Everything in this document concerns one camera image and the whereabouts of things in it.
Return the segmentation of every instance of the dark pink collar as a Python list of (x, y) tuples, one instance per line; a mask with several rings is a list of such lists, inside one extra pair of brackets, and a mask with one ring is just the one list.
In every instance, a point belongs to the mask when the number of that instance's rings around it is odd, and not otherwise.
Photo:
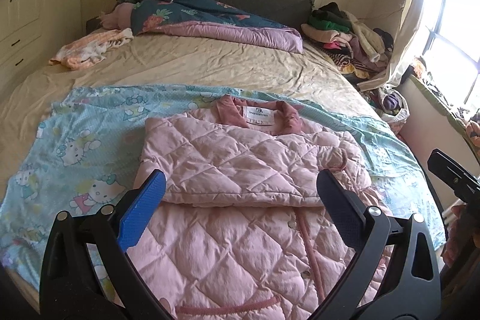
[(237, 106), (252, 106), (260, 107), (262, 109), (278, 110), (283, 114), (283, 127), (273, 136), (288, 135), (290, 133), (300, 134), (302, 132), (302, 122), (300, 120), (298, 111), (292, 105), (284, 102), (283, 100), (275, 100), (272, 102), (254, 102), (252, 100), (232, 97), (231, 95), (224, 95), (215, 103), (217, 104), (220, 121), (224, 125), (235, 125), (241, 128), (250, 128), (242, 114), (237, 109)]

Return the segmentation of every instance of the blanket tag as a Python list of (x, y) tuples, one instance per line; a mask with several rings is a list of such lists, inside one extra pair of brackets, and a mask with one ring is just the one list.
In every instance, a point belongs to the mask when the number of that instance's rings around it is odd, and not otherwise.
[(274, 111), (269, 109), (263, 109), (260, 107), (246, 106), (245, 118), (249, 124), (256, 125), (274, 125), (275, 117)]

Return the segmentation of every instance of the drawer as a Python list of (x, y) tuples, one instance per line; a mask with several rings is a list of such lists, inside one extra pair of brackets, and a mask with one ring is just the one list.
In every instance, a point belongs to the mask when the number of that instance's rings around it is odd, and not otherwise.
[(42, 34), (41, 20), (37, 19), (0, 41), (0, 65), (21, 48)]
[(7, 97), (32, 72), (44, 63), (39, 62), (41, 40), (36, 39), (0, 64), (0, 96)]

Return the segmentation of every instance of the window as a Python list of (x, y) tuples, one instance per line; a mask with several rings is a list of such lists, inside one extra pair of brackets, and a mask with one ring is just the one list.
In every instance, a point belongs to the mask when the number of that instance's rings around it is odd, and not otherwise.
[(480, 0), (424, 0), (414, 45), (451, 104), (480, 108)]

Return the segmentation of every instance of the light blue blanket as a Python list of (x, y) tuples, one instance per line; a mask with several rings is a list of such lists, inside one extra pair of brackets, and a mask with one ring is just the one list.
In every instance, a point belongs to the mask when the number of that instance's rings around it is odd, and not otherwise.
[[(52, 116), (40, 123), (27, 158), (10, 178), (0, 207), (0, 257), (38, 289), (46, 241), (61, 210), (95, 213), (116, 203), (131, 189), (139, 167), (145, 118), (165, 117), (209, 107), (224, 94), (253, 100), (285, 100), (300, 114), (336, 131), (349, 131), (361, 146), (374, 185), (394, 216), (423, 214), (434, 246), (445, 242), (441, 216), (410, 150), (386, 123), (370, 117), (347, 117), (320, 105), (238, 88), (157, 85), (76, 88)], [(98, 255), (92, 252), (96, 270)], [(101, 282), (112, 294), (105, 273)]]

